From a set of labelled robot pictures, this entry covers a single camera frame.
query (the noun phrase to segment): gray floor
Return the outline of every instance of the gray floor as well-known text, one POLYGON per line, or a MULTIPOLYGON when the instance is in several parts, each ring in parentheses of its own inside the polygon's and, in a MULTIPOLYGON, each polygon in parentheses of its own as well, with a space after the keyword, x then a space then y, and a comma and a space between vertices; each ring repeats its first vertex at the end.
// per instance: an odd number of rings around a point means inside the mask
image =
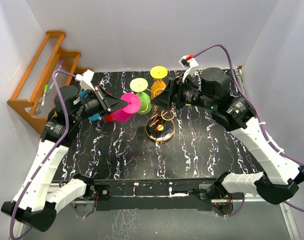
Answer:
POLYGON ((24 240, 290 239, 278 205, 246 202, 238 215, 227 220, 208 213, 193 209, 113 210, 95 212, 83 221, 66 207, 47 232, 33 229, 24 240))

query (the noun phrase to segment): wooden shelf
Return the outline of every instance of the wooden shelf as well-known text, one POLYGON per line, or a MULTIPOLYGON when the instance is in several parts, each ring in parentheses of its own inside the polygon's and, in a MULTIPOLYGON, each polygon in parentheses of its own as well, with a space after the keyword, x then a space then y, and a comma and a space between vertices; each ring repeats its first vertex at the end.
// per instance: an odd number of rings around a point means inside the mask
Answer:
MULTIPOLYGON (((47 115, 54 108, 56 96, 55 86, 48 90, 45 105, 41 106, 44 87, 53 83, 52 73, 64 61, 63 71, 72 74, 82 74, 90 68, 77 67, 81 57, 78 51, 68 51, 61 48, 66 34, 63 31, 47 31, 40 47, 36 51, 20 83, 7 103, 39 134, 45 128, 47 115)), ((57 81, 60 87, 71 83, 72 77, 59 73, 57 81)))

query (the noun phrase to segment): green marker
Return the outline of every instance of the green marker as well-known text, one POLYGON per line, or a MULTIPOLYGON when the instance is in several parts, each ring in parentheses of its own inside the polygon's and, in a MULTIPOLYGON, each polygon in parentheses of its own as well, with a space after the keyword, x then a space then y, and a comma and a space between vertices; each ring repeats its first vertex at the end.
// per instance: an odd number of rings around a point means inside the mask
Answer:
POLYGON ((48 87, 48 85, 45 85, 45 87, 44 87, 44 94, 43 94, 43 100, 42 100, 42 107, 43 107, 44 104, 45 104, 45 97, 46 97, 47 87, 48 87))

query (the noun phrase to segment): green cup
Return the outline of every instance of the green cup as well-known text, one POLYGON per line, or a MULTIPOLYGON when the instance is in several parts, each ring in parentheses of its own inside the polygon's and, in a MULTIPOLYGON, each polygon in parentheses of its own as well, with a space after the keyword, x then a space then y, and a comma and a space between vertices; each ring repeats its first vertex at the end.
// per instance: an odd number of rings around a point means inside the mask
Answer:
POLYGON ((138 110, 139 114, 147 114, 152 109, 150 97, 144 92, 138 92, 136 94, 138 98, 141 100, 141 107, 138 110))

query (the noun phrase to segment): black marble table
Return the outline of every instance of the black marble table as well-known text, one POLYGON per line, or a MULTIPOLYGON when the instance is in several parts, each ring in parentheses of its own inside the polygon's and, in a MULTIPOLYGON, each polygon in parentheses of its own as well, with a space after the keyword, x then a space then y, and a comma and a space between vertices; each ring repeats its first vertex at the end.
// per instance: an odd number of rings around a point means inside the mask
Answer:
MULTIPOLYGON (((182 71, 169 71, 164 81, 180 74, 182 71)), ((154 82, 148 71, 100 72, 92 82, 120 98, 131 92, 129 84, 134 78, 145 78, 149 87, 154 82)), ((200 81, 199 72, 194 81, 200 81)), ((232 83, 231 92, 237 94, 232 83)), ((216 124, 209 111, 194 106, 178 110, 175 134, 166 143, 147 137, 145 123, 151 114, 137 113, 125 123, 84 120, 54 181, 68 181, 77 173, 96 180, 139 180, 216 178, 224 171, 262 171, 246 147, 216 124)))

